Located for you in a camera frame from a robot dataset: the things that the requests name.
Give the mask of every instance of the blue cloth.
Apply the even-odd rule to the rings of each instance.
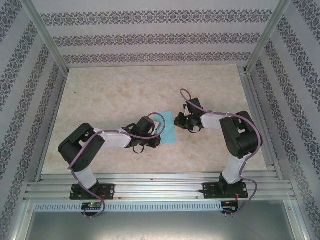
[[[177,139],[172,111],[160,111],[159,114],[161,114],[165,119],[165,129],[161,134],[161,144],[175,144]],[[160,122],[162,126],[164,125],[164,121],[160,116],[155,115],[155,120]]]

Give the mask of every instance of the marble floor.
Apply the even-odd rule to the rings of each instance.
[[[249,111],[236,65],[137,66],[72,68],[45,157],[42,174],[68,174],[59,144],[82,123],[99,129],[119,129],[152,112],[171,111],[175,118],[185,103],[185,88],[202,107],[217,112]],[[197,134],[175,127],[176,144],[132,148],[102,148],[91,167],[96,174],[221,172],[229,152],[221,130]],[[266,170],[262,152],[246,170]]]

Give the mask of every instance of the damask pattern wall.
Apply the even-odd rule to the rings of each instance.
[[[35,180],[65,76],[18,0],[0,1],[0,240]]]
[[[69,67],[244,67],[279,0],[35,0]]]
[[[251,78],[280,167],[320,239],[320,0],[292,0]]]

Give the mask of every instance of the purple cable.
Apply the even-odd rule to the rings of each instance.
[[[163,120],[163,127],[162,127],[162,130],[157,134],[157,135],[154,135],[154,136],[137,136],[137,135],[133,135],[133,134],[130,134],[130,133],[127,133],[126,131],[118,131],[118,130],[103,130],[103,131],[98,131],[97,133],[93,134],[89,140],[85,143],[85,145],[81,148],[81,150],[79,151],[79,153],[77,154],[77,156],[75,156],[74,160],[71,162],[71,164],[69,165],[68,169],[70,170],[71,174],[73,175],[74,179],[77,181],[77,183],[79,184],[79,186],[81,188],[83,188],[87,193],[91,194],[92,196],[94,196],[95,198],[99,199],[102,204],[103,204],[103,209],[101,212],[98,212],[96,215],[93,215],[93,216],[87,216],[86,215],[86,210],[89,209],[89,208],[86,208],[83,212],[83,215],[85,218],[96,218],[98,216],[100,216],[106,209],[106,203],[105,201],[99,197],[98,195],[94,194],[93,192],[91,192],[89,189],[87,189],[80,181],[79,179],[77,178],[75,172],[73,171],[72,167],[75,165],[75,163],[77,162],[77,160],[79,159],[79,157],[81,156],[81,154],[84,152],[84,150],[86,149],[86,147],[89,145],[89,143],[96,137],[98,136],[99,134],[102,134],[102,133],[119,133],[119,134],[123,134],[123,135],[127,135],[127,136],[130,136],[130,137],[134,137],[134,138],[137,138],[137,139],[145,139],[145,140],[148,140],[148,139],[155,139],[157,137],[159,137],[165,130],[165,127],[166,127],[166,120],[164,118],[164,116],[162,116],[160,113],[157,113],[157,112],[152,112],[148,115],[148,117],[150,117],[151,115],[158,115],[162,118]]]
[[[183,91],[186,92],[186,93],[189,95],[189,99],[187,99],[187,98],[184,96]],[[195,108],[197,108],[197,109],[199,109],[199,110],[201,110],[201,111],[203,111],[203,112],[205,112],[205,113],[207,113],[207,114],[213,114],[213,115],[218,115],[218,116],[226,116],[226,117],[227,117],[227,116],[229,116],[229,117],[236,117],[236,118],[238,118],[238,119],[241,119],[241,120],[247,122],[247,123],[253,128],[253,130],[255,131],[255,134],[256,134],[256,136],[257,136],[257,138],[258,138],[258,146],[257,146],[256,150],[255,150],[250,156],[248,156],[248,157],[244,160],[244,162],[243,162],[243,164],[242,164],[242,166],[241,166],[241,168],[240,168],[240,171],[239,171],[239,176],[240,176],[240,178],[241,178],[242,180],[244,180],[244,181],[249,181],[249,182],[254,183],[254,185],[255,185],[254,191],[253,191],[251,197],[248,199],[248,201],[247,201],[247,202],[242,206],[242,208],[240,208],[237,212],[232,213],[232,212],[230,212],[230,211],[228,211],[228,210],[224,210],[224,211],[226,211],[226,212],[228,212],[228,213],[230,213],[230,214],[233,214],[233,215],[238,214],[239,212],[241,212],[241,211],[245,208],[245,206],[248,205],[248,203],[249,203],[249,202],[252,200],[252,198],[256,195],[256,192],[257,192],[257,190],[258,190],[258,184],[257,184],[257,182],[256,182],[255,180],[242,177],[242,173],[243,173],[243,171],[244,171],[244,169],[245,169],[245,166],[246,166],[247,162],[248,162],[253,156],[255,156],[255,155],[258,153],[258,151],[259,151],[259,149],[260,149],[260,147],[261,147],[261,137],[260,137],[260,133],[259,133],[257,127],[256,127],[251,121],[249,121],[248,119],[246,119],[246,118],[243,117],[243,116],[240,116],[240,115],[237,115],[237,114],[233,114],[233,113],[224,113],[224,112],[204,110],[203,108],[201,108],[201,107],[193,104],[193,103],[190,101],[192,98],[191,98],[191,94],[190,94],[190,92],[189,92],[188,90],[182,88],[182,89],[180,89],[180,94],[181,94],[181,96],[184,98],[184,100],[185,100],[187,103],[189,103],[191,106],[193,106],[193,107],[195,107]]]

